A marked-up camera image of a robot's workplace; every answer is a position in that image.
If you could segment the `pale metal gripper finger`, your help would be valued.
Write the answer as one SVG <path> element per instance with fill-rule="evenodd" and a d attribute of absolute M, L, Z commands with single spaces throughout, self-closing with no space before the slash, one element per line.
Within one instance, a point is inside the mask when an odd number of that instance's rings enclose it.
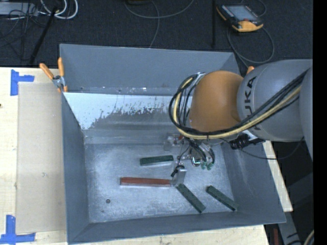
<path fill-rule="evenodd" d="M 163 150 L 170 151 L 174 147 L 182 146 L 184 137 L 181 134 L 171 133 L 167 134 L 163 142 Z"/>
<path fill-rule="evenodd" d="M 176 165 L 171 173 L 170 185 L 175 187 L 183 184 L 185 180 L 187 169 L 183 164 Z"/>

